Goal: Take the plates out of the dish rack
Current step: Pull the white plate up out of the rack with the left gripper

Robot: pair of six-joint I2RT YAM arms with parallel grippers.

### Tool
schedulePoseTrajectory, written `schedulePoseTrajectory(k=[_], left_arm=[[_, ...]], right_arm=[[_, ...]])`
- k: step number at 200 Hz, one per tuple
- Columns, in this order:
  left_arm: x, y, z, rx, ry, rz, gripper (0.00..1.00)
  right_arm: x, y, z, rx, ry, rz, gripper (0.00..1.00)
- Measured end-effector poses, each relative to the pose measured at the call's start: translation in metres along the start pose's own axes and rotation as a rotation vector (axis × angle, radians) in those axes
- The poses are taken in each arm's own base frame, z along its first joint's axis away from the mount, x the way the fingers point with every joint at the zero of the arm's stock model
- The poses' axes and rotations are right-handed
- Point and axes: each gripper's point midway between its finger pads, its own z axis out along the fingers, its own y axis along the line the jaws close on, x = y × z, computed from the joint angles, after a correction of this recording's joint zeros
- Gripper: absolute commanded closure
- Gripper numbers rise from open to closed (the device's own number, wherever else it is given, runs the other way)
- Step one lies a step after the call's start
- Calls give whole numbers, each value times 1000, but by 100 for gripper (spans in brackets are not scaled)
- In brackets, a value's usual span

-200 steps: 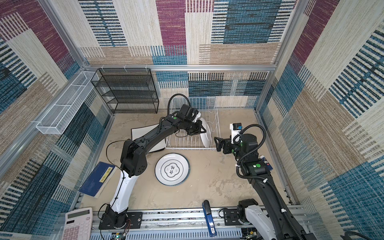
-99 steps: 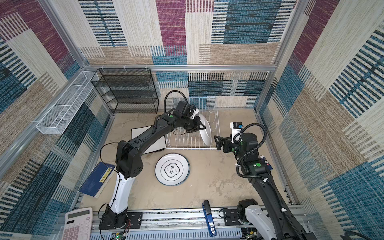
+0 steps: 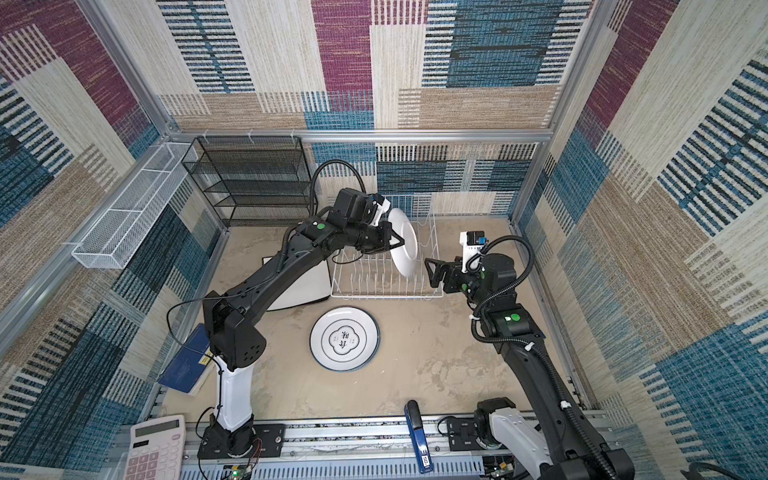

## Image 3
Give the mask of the white round plate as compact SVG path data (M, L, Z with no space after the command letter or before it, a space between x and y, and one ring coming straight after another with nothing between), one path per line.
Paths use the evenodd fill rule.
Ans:
M418 267L419 244L416 231L405 215L399 208L393 208L388 221L391 223L393 237L391 238L390 255L398 272L403 277L413 277Z
M367 365L381 342L380 328L366 310L340 306L325 312L313 325L310 352L323 368L351 372Z

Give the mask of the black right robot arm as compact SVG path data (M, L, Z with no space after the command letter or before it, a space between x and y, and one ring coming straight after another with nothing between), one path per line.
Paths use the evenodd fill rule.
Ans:
M518 302L521 275L504 254L481 257L475 267L426 259L431 286L462 293L473 307L470 331L489 344L518 379L536 416L532 426L513 402L494 398L479 404L478 440L510 451L533 479L632 479L625 450L612 447L579 408L545 346L545 335Z

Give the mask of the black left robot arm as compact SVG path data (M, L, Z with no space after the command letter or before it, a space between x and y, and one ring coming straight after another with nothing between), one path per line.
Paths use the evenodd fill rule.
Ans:
M329 207L286 231L281 249L259 270L225 294L209 292L202 301L204 326L218 367L214 423L205 430L210 444L232 457L250 449L253 366L266 349L256 324L301 276L333 253L352 247L362 254L398 249L405 239L388 216L393 206L380 194L344 188Z

